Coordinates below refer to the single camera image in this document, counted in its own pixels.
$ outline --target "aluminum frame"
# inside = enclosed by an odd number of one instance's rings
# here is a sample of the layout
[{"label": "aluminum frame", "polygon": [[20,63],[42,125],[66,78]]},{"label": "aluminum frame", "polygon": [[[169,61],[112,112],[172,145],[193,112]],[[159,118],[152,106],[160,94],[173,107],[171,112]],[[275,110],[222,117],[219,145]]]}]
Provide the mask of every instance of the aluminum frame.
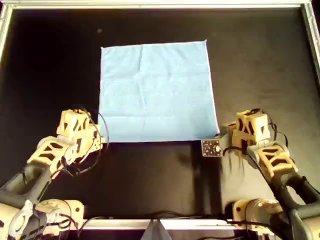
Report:
[{"label": "aluminum frame", "polygon": [[[320,35],[310,0],[3,0],[0,14],[0,61],[15,9],[249,9],[301,8],[320,86]],[[88,230],[145,230],[150,219],[94,219]],[[162,219],[167,230],[234,230],[219,219]]]}]

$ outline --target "square cloth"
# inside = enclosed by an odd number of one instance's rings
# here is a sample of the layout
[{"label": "square cloth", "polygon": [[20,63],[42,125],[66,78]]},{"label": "square cloth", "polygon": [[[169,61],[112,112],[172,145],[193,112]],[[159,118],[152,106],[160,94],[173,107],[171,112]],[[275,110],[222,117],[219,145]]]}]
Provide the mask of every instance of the square cloth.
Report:
[{"label": "square cloth", "polygon": [[[191,141],[219,133],[206,42],[101,49],[99,112],[110,142]],[[101,117],[98,123],[106,137]]]}]

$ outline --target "blue towel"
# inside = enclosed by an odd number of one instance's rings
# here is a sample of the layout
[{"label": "blue towel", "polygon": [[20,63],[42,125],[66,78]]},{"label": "blue towel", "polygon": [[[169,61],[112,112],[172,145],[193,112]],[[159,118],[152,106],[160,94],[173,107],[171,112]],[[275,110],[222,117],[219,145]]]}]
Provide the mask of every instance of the blue towel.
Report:
[{"label": "blue towel", "polygon": [[[110,142],[191,141],[219,133],[206,42],[101,49],[99,112]],[[101,117],[98,123],[106,137]]]}]

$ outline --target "black cable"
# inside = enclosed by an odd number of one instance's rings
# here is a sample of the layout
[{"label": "black cable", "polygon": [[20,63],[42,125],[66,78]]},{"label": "black cable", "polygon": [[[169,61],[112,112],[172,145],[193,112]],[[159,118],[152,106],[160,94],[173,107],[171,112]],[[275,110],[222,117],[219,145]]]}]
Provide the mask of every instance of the black cable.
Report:
[{"label": "black cable", "polygon": [[[70,210],[70,218],[72,218],[72,209],[71,209],[70,204],[69,204],[66,200],[62,200],[62,201],[64,201],[64,202],[68,205],[69,210]],[[70,225],[69,225],[69,229],[68,229],[68,233],[67,233],[67,237],[66,237],[66,239],[68,239],[68,237],[69,237],[70,228],[71,228],[71,221],[70,221]]]},{"label": "black cable", "polygon": [[80,238],[80,234],[82,233],[85,225],[87,225],[91,220],[95,220],[95,219],[105,219],[105,217],[103,216],[95,216],[95,217],[92,217],[92,218],[89,218],[87,221],[85,221],[83,223],[83,225],[79,228],[79,230],[77,231],[77,239]]},{"label": "black cable", "polygon": [[71,216],[69,216],[69,215],[67,215],[67,214],[64,214],[64,213],[60,213],[59,215],[60,215],[61,217],[65,217],[65,218],[69,219],[69,224],[68,224],[67,226],[61,226],[61,225],[59,225],[59,228],[60,228],[60,229],[66,229],[66,228],[69,227],[69,230],[70,230],[71,223],[73,223],[74,227],[78,230],[78,223],[77,223]]},{"label": "black cable", "polygon": [[92,117],[90,116],[90,114],[88,113],[88,111],[87,111],[85,108],[82,108],[81,110],[83,110],[83,111],[85,112],[85,114],[88,116],[90,122],[93,124],[93,126],[94,126],[97,134],[99,134],[99,138],[100,138],[100,141],[99,141],[100,147],[99,147],[99,152],[98,152],[98,154],[97,154],[97,157],[96,157],[93,165],[91,165],[91,166],[89,166],[89,167],[87,167],[87,168],[85,168],[85,169],[83,169],[83,170],[80,171],[80,174],[83,174],[83,173],[91,170],[92,168],[94,168],[95,165],[97,165],[97,163],[98,163],[99,160],[100,160],[100,156],[101,156],[101,151],[102,151],[102,146],[103,146],[103,145],[102,145],[101,133],[100,133],[98,127],[96,126],[94,120],[92,119]]},{"label": "black cable", "polygon": [[238,240],[243,238],[244,236],[225,236],[225,237],[205,236],[205,237],[198,238],[197,240]]},{"label": "black cable", "polygon": [[241,224],[246,224],[246,225],[257,225],[257,226],[262,226],[262,227],[265,227],[265,228],[268,228],[268,229],[272,229],[271,225],[270,224],[267,224],[267,223],[262,223],[262,222],[257,222],[257,221],[247,221],[247,220],[244,220],[244,221],[226,221],[227,224],[238,224],[238,225],[241,225]]},{"label": "black cable", "polygon": [[[81,110],[83,110],[83,111],[85,112],[85,114],[87,115],[87,117],[88,117],[89,120],[90,120],[90,123],[92,123],[92,125],[95,127],[95,130],[96,130],[96,132],[97,132],[97,134],[98,134],[98,136],[99,136],[99,139],[100,139],[100,141],[99,141],[100,147],[99,147],[99,152],[98,152],[98,154],[97,154],[97,157],[96,157],[93,165],[91,165],[91,166],[89,166],[89,167],[87,167],[87,168],[85,168],[85,169],[83,169],[83,170],[80,170],[80,168],[78,168],[78,167],[76,167],[76,166],[73,166],[73,165],[63,164],[63,162],[62,162],[63,168],[56,170],[53,174],[51,174],[51,177],[53,177],[55,174],[57,174],[57,173],[59,173],[59,172],[66,172],[67,174],[69,174],[69,175],[72,176],[72,177],[78,176],[78,175],[80,175],[80,174],[83,174],[83,173],[91,170],[95,165],[97,165],[97,163],[98,163],[99,160],[100,160],[101,152],[102,152],[102,148],[103,148],[103,145],[102,145],[102,135],[101,135],[99,129],[97,128],[95,121],[94,121],[94,120],[92,119],[92,117],[90,116],[89,112],[88,112],[85,108],[81,108]],[[107,150],[109,149],[109,145],[110,145],[109,129],[108,129],[106,120],[104,119],[104,117],[102,116],[102,114],[101,114],[100,112],[97,112],[97,113],[98,113],[99,116],[101,116],[101,118],[102,118],[102,120],[103,120],[103,123],[104,123],[104,126],[105,126],[105,129],[106,129],[106,131],[107,131],[107,136],[106,136],[107,143],[106,143],[106,150],[105,150],[105,151],[107,151]],[[89,151],[91,150],[91,148],[92,148],[93,145],[94,145],[94,141],[92,141],[92,144],[91,144],[90,148],[87,150],[85,156],[88,155],[88,153],[89,153]],[[67,168],[75,169],[75,170],[76,170],[75,174],[72,174]]]},{"label": "black cable", "polygon": [[225,148],[225,149],[223,150],[223,152],[222,152],[222,155],[223,155],[223,156],[226,155],[226,152],[228,152],[228,151],[230,151],[230,150],[239,150],[239,151],[242,152],[242,154],[247,155],[247,153],[246,153],[247,150],[246,150],[246,149],[243,149],[243,148],[237,147],[237,146],[230,146],[230,147]]}]

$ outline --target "wire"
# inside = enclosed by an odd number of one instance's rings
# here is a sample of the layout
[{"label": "wire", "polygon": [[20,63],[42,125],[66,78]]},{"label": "wire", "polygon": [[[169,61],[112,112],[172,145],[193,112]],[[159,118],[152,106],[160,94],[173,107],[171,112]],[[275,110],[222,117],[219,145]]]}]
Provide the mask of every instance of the wire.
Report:
[{"label": "wire", "polygon": [[[95,122],[93,121],[93,119],[92,119],[92,117],[90,116],[90,114],[88,113],[88,111],[85,109],[85,108],[82,108],[82,110],[85,112],[85,114],[88,116],[88,118],[90,119],[90,122],[93,124],[93,126],[94,126],[94,128],[95,128],[95,130],[96,130],[96,132],[97,132],[97,134],[99,134],[99,139],[100,139],[100,141],[99,141],[99,143],[100,143],[100,147],[99,147],[99,152],[98,152],[98,155],[97,155],[97,157],[96,157],[96,159],[95,159],[95,161],[94,161],[94,163],[93,163],[93,165],[91,165],[91,166],[89,166],[89,167],[87,167],[87,168],[85,168],[85,169],[83,169],[83,170],[81,170],[80,171],[80,174],[83,174],[83,173],[85,173],[85,172],[87,172],[87,171],[89,171],[89,170],[91,170],[92,168],[94,168],[95,167],[95,165],[97,165],[97,163],[99,162],[99,159],[100,159],[100,156],[101,156],[101,150],[102,150],[102,137],[101,137],[101,133],[100,133],[100,131],[99,131],[99,129],[98,129],[98,127],[96,126],[96,124],[95,124]],[[107,144],[107,146],[109,147],[109,132],[108,132],[108,144]]]},{"label": "wire", "polygon": [[219,237],[219,236],[205,236],[198,238],[197,240],[237,240],[237,239],[243,239],[244,236],[225,236],[225,237]]},{"label": "wire", "polygon": [[[95,121],[94,121],[94,120],[92,119],[92,117],[90,116],[89,112],[88,112],[84,107],[82,107],[81,110],[83,110],[83,111],[85,112],[85,114],[87,115],[87,117],[88,117],[89,120],[90,120],[90,123],[92,123],[92,125],[95,127],[95,130],[96,130],[96,132],[97,132],[97,134],[98,134],[98,136],[99,136],[99,144],[100,144],[100,147],[99,147],[99,152],[98,152],[98,154],[97,154],[97,157],[96,157],[93,165],[91,165],[91,166],[89,166],[89,167],[87,167],[87,168],[85,168],[85,169],[82,169],[82,170],[81,170],[80,168],[74,166],[74,165],[66,165],[66,164],[63,164],[64,167],[61,168],[61,169],[56,170],[53,174],[51,174],[51,178],[52,178],[54,175],[56,175],[57,173],[59,173],[59,172],[65,172],[65,173],[69,174],[70,176],[75,177],[75,176],[78,176],[78,175],[80,175],[80,174],[83,174],[83,173],[91,170],[91,169],[92,169],[93,167],[95,167],[95,166],[97,165],[97,163],[99,162],[99,159],[100,159],[101,153],[102,153],[102,148],[103,148],[103,145],[102,145],[102,135],[101,135],[98,127],[96,126]],[[104,126],[105,126],[105,129],[106,129],[106,132],[107,132],[107,136],[106,136],[107,142],[106,142],[106,150],[105,150],[105,151],[107,151],[107,150],[109,149],[109,145],[110,145],[109,129],[108,129],[106,120],[104,119],[104,117],[102,116],[102,114],[101,114],[100,112],[97,112],[97,114],[98,114],[99,116],[101,116],[101,118],[102,118],[102,120],[103,120],[103,123],[104,123]],[[89,155],[90,150],[92,149],[93,145],[94,145],[94,140],[92,141],[92,144],[91,144],[90,148],[87,150],[87,152],[86,152],[86,154],[84,155],[84,157],[81,159],[80,163],[83,162],[83,161],[87,158],[87,156]],[[75,174],[72,174],[67,168],[75,169],[75,170],[76,170],[76,171],[75,171]]]},{"label": "wire", "polygon": [[[69,210],[70,210],[70,218],[72,219],[72,209],[71,209],[70,204],[69,204],[66,200],[62,200],[62,201],[64,201],[64,202],[68,205]],[[66,239],[68,239],[68,237],[69,237],[70,228],[71,228],[71,224],[69,225],[69,229],[68,229],[68,233],[67,233]]]},{"label": "wire", "polygon": [[83,225],[79,228],[79,230],[77,231],[77,239],[80,238],[80,234],[82,233],[85,225],[87,225],[91,220],[95,220],[95,219],[105,219],[105,217],[103,216],[95,216],[95,217],[92,217],[92,218],[89,218],[87,221],[85,221],[83,223]]},{"label": "wire", "polygon": [[257,226],[262,226],[262,227],[265,227],[265,228],[268,228],[268,229],[272,229],[271,225],[270,224],[267,224],[267,223],[262,223],[262,222],[257,222],[257,221],[247,221],[247,220],[244,220],[244,221],[226,221],[228,224],[246,224],[246,225],[257,225]]},{"label": "wire", "polygon": [[225,149],[223,150],[223,152],[222,152],[222,155],[223,155],[223,156],[226,155],[226,152],[228,152],[229,150],[239,150],[239,151],[242,152],[242,154],[247,155],[246,149],[243,149],[243,148],[237,147],[237,146],[230,146],[230,147],[225,148]]}]

